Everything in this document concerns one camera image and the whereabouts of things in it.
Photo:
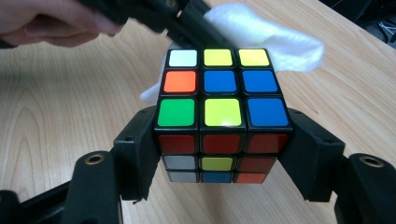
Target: rubik's cube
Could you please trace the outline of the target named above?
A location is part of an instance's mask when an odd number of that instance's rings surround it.
[[[262,183],[292,132],[265,49],[170,49],[154,122],[172,182]]]

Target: black plastic part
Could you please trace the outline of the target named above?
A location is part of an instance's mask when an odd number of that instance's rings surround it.
[[[338,223],[394,223],[396,171],[388,162],[366,154],[343,159],[334,178]]]
[[[61,223],[122,223],[111,153],[96,151],[78,159]]]
[[[293,135],[278,159],[305,200],[328,202],[345,143],[302,112],[289,108],[289,114]]]
[[[202,0],[190,0],[177,20],[167,25],[168,36],[182,48],[230,49],[233,45],[204,19],[210,10]]]
[[[155,33],[162,33],[167,29],[167,35],[182,48],[229,49],[233,46],[204,19],[210,6],[202,0],[79,1],[86,7],[97,8],[118,24],[134,18]]]
[[[129,15],[122,2],[117,0],[79,0],[86,7],[98,9],[117,24],[125,24]]]
[[[137,112],[114,140],[111,153],[123,200],[139,202],[149,196],[149,187],[161,158],[152,132],[154,113],[155,106]]]
[[[21,223],[21,205],[14,191],[0,190],[0,224]]]
[[[21,204],[26,223],[60,223],[69,182],[35,196]]]

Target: finger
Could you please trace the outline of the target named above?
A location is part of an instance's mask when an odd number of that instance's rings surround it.
[[[37,16],[25,27],[29,36],[43,37],[68,37],[84,32],[81,28],[71,26],[48,16]]]
[[[99,33],[114,35],[121,26],[110,21],[96,10],[84,7],[77,0],[41,0],[35,2],[36,10],[64,21],[72,26]]]
[[[46,41],[51,45],[73,48],[75,46],[94,40],[97,36],[98,34],[95,33],[83,33],[72,35],[69,37],[39,37],[38,39],[41,41]]]
[[[13,46],[34,44],[41,41],[41,40],[37,40],[34,36],[27,35],[24,32],[24,27],[16,31],[13,31],[11,33],[1,35],[0,38]]]

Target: wooden table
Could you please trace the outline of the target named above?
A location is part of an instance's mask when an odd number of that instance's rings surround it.
[[[231,0],[214,0],[212,6]],[[396,164],[396,50],[317,0],[247,0],[260,15],[316,36],[323,65],[280,72],[288,107],[362,152]],[[70,179],[75,161],[112,141],[148,106],[170,41],[129,21],[120,35],[64,49],[0,51],[0,189],[21,201]],[[175,184],[160,165],[148,201],[122,203],[125,223],[334,223],[330,203],[305,202],[276,163],[262,185]]]

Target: white cloth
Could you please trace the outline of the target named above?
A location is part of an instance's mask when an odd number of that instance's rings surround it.
[[[204,18],[237,48],[267,49],[276,72],[307,72],[321,64],[324,46],[318,39],[266,21],[244,4],[213,7]],[[140,95],[144,102],[157,103],[160,82],[161,76],[159,83]]]

